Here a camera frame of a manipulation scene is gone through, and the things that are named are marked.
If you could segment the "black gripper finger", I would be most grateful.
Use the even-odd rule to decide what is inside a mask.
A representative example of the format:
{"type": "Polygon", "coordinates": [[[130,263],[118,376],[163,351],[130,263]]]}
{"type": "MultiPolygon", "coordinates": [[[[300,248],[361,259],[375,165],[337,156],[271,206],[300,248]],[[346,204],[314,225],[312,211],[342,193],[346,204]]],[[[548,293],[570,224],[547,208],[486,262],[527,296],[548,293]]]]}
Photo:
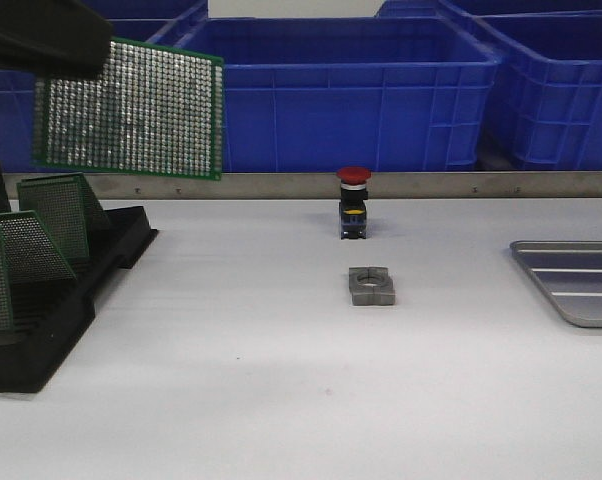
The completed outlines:
{"type": "Polygon", "coordinates": [[[112,24],[80,1],[0,1],[0,70],[92,79],[112,24]]]}

